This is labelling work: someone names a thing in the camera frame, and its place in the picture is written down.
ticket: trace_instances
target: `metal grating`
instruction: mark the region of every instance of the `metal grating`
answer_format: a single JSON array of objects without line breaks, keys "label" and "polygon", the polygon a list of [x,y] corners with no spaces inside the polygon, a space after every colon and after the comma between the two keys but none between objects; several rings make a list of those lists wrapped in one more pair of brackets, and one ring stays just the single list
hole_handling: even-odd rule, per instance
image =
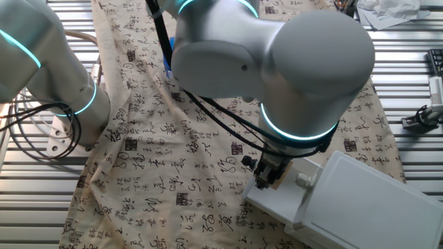
[{"label": "metal grating", "polygon": [[[66,29],[95,35],[90,0],[49,0],[48,5]],[[372,80],[395,134],[408,184],[443,201],[443,128],[416,136],[403,130],[400,122],[400,118],[430,104],[426,52],[431,48],[443,49],[443,3],[422,0],[422,5],[432,12],[423,20],[383,31],[363,26],[376,46]],[[88,41],[67,39],[90,71],[98,48]],[[42,118],[52,122],[53,116],[45,113]],[[38,149],[46,150],[48,138],[44,134],[28,120],[24,129]],[[66,212],[85,161],[86,158],[69,158],[39,163],[9,142],[4,164],[0,166],[1,249],[58,248]]]}]

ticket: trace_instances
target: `wire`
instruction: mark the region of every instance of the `wire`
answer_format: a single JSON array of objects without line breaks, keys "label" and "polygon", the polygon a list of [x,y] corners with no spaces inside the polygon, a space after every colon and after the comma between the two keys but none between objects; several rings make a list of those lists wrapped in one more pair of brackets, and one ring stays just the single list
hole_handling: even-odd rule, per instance
[{"label": "wire", "polygon": [[213,107],[215,107],[216,109],[219,109],[220,111],[222,111],[223,113],[225,113],[226,115],[230,116],[231,118],[233,118],[235,121],[239,122],[240,124],[244,124],[247,125],[248,127],[252,128],[253,130],[257,131],[258,133],[262,134],[263,136],[269,138],[270,140],[274,141],[274,142],[278,142],[280,144],[286,145],[286,146],[292,146],[292,143],[287,142],[286,140],[283,139],[279,139],[269,133],[267,133],[266,131],[262,130],[259,127],[256,127],[254,124],[251,124],[250,122],[244,120],[243,118],[235,115],[234,113],[228,111],[226,108],[220,106],[217,102],[215,102],[213,99],[211,98],[204,98],[204,97],[200,97],[202,100],[206,101],[208,104],[212,105]]},{"label": "wire", "polygon": [[[26,88],[23,88],[23,90],[22,90],[22,94],[21,94],[24,98],[29,98],[29,99],[32,99],[31,97],[29,97],[29,96],[27,96],[26,95]],[[28,110],[28,103],[29,102],[24,102],[23,104],[24,104],[24,109],[25,110]],[[40,120],[47,126],[47,127],[49,127],[49,129],[52,129],[52,125],[51,124],[49,124],[49,123],[47,123],[45,120],[44,120],[44,118],[40,115],[40,113],[37,113],[37,116],[39,116],[39,118],[40,118]],[[63,133],[65,133],[66,135],[65,136],[63,136],[63,137],[61,137],[61,136],[54,136],[54,135],[52,135],[51,133],[49,133],[49,132],[47,132],[45,129],[43,129],[43,128],[41,128],[40,127],[40,125],[34,120],[34,117],[33,116],[31,116],[31,117],[29,117],[29,119],[30,119],[30,121],[37,127],[37,129],[39,129],[42,133],[45,133],[47,136],[49,136],[50,138],[54,138],[54,139],[64,139],[64,138],[69,138],[69,137],[71,137],[71,134],[69,134],[70,133],[70,131],[71,131],[71,128],[72,128],[72,126],[73,126],[73,119],[72,119],[72,121],[69,123],[69,127],[68,127],[68,130],[67,131],[62,131]]]},{"label": "wire", "polygon": [[[70,36],[70,37],[88,40],[98,46],[97,38],[92,35],[78,32],[78,31],[74,31],[74,30],[64,30],[64,34],[67,36]],[[99,55],[98,59],[96,61],[96,64],[101,64],[101,62],[102,62],[102,60],[100,59],[100,55]]]},{"label": "wire", "polygon": [[263,139],[261,139],[259,136],[257,136],[257,134],[255,134],[253,131],[251,131],[251,129],[249,129],[248,127],[246,127],[246,125],[240,123],[240,125],[242,125],[246,130],[249,131],[249,133],[253,134],[258,140],[262,141],[264,145],[266,145],[267,147],[269,147],[269,145],[263,141]]},{"label": "wire", "polygon": [[173,0],[167,0],[165,5],[163,7],[160,7],[159,10],[157,10],[154,14],[152,14],[152,12],[150,11],[150,9],[148,8],[148,15],[153,18],[153,19],[157,19],[159,18],[165,11],[167,8],[169,8],[169,6],[171,5],[171,3],[173,2]]},{"label": "wire", "polygon": [[62,110],[67,110],[67,111],[70,111],[70,110],[71,110],[71,106],[70,106],[68,103],[64,102],[64,101],[40,100],[40,99],[35,99],[35,98],[32,98],[32,97],[29,97],[29,96],[23,95],[22,93],[19,93],[19,94],[22,95],[22,96],[24,96],[25,98],[28,98],[29,100],[17,100],[17,99],[15,99],[15,100],[13,100],[13,101],[10,102],[10,103],[47,102],[47,103],[51,103],[51,104],[61,104],[61,105],[66,106],[66,107],[64,107]]},{"label": "wire", "polygon": [[[14,141],[14,143],[16,144],[16,146],[22,150],[26,155],[30,156],[31,158],[34,158],[35,160],[52,160],[52,159],[58,159],[58,158],[63,158],[65,156],[68,156],[78,145],[78,142],[80,141],[80,137],[82,134],[82,128],[81,128],[81,124],[80,121],[78,120],[78,117],[75,115],[74,110],[72,110],[69,105],[67,104],[63,104],[60,102],[54,102],[52,104],[43,104],[40,107],[35,107],[31,110],[28,111],[22,111],[21,113],[18,113],[18,105],[17,105],[18,101],[14,101],[11,105],[10,108],[8,110],[8,115],[6,116],[1,116],[0,118],[8,118],[7,119],[7,124],[6,124],[6,129],[9,129],[11,137]],[[66,150],[64,150],[61,154],[57,155],[57,156],[47,156],[46,154],[43,154],[42,152],[40,152],[37,148],[35,148],[35,146],[32,144],[31,141],[29,141],[28,137],[26,136],[26,134],[23,131],[23,128],[21,127],[21,121],[26,118],[27,116],[31,116],[33,114],[39,113],[40,111],[44,111],[47,110],[49,108],[52,107],[57,107],[59,109],[61,109],[63,112],[65,112],[67,118],[71,121],[71,119],[75,120],[75,123],[77,125],[78,128],[78,135],[76,136],[76,132],[75,132],[75,127],[73,127],[72,129],[72,139],[71,139],[71,143],[69,144],[68,148]],[[22,116],[24,113],[29,113],[28,115],[26,115],[23,118],[18,118],[19,116]],[[31,148],[33,148],[38,154],[41,155],[40,156],[35,156],[29,152],[27,152],[19,143],[19,141],[16,138],[15,133],[12,131],[12,126],[13,125],[17,125],[19,127],[20,133],[22,134],[22,136],[24,137],[24,139],[26,140],[26,142],[31,146]]]},{"label": "wire", "polygon": [[315,150],[313,150],[312,152],[303,154],[303,155],[297,155],[297,156],[290,156],[290,155],[286,155],[286,154],[282,154],[279,152],[275,152],[275,151],[271,151],[268,149],[265,149],[263,147],[260,147],[258,145],[255,145],[254,143],[252,143],[251,141],[245,139],[243,136],[239,135],[237,132],[233,131],[231,128],[229,128],[226,124],[224,124],[222,121],[220,121],[218,118],[216,118],[209,110],[207,110],[207,108],[202,105],[195,97],[193,94],[185,91],[186,95],[189,96],[189,98],[201,109],[203,110],[203,112],[208,115],[211,119],[213,119],[219,126],[223,127],[225,130],[227,130],[229,133],[231,133],[233,136],[235,136],[236,138],[238,138],[239,140],[241,140],[242,142],[246,143],[247,145],[251,146],[254,149],[258,149],[261,152],[264,152],[266,154],[270,154],[272,156],[279,156],[279,157],[283,157],[283,158],[303,158],[306,156],[312,156],[314,154],[316,154],[317,152],[319,152],[318,148],[315,148]]},{"label": "wire", "polygon": [[[160,8],[156,0],[146,0],[146,4],[148,8],[151,10],[151,13],[157,13]],[[154,19],[155,29],[157,31],[157,36],[159,37],[160,47],[165,55],[166,62],[169,67],[171,67],[171,59],[172,59],[172,47],[169,43],[168,32],[166,30],[165,21],[163,20],[163,16],[160,14],[159,17]]]}]

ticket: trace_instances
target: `robotic arm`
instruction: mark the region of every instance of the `robotic arm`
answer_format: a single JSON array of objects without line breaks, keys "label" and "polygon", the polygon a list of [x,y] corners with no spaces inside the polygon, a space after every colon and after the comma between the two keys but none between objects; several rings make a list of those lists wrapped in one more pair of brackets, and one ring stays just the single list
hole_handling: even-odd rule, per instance
[{"label": "robotic arm", "polygon": [[[260,128],[282,141],[264,138],[268,150],[280,154],[327,144],[374,66],[369,35],[336,12],[277,22],[258,19],[258,1],[159,5],[178,21],[171,68],[179,84],[202,97],[259,100]],[[7,72],[0,73],[0,103],[25,86],[37,99],[67,102],[84,130],[80,143],[95,143],[109,99],[67,46],[49,7],[0,0],[0,68]],[[66,116],[51,111],[67,125]],[[441,203],[340,152],[325,169],[305,158],[294,162],[311,173],[271,154],[243,162],[255,169],[244,198],[313,248],[437,248]],[[283,172],[280,186],[268,188]]]},{"label": "robotic arm", "polygon": [[[79,143],[94,145],[106,127],[109,98],[68,47],[57,15],[41,1],[0,1],[0,103],[25,86],[38,100],[71,105],[82,126]],[[67,127],[69,119],[50,109]]]},{"label": "robotic arm", "polygon": [[[203,97],[259,100],[260,128],[285,141],[264,138],[269,149],[288,155],[330,140],[374,66],[370,36],[337,12],[268,21],[245,0],[178,0],[166,10],[178,22],[171,68],[179,84]],[[269,154],[246,161],[260,189],[289,163]]]}]

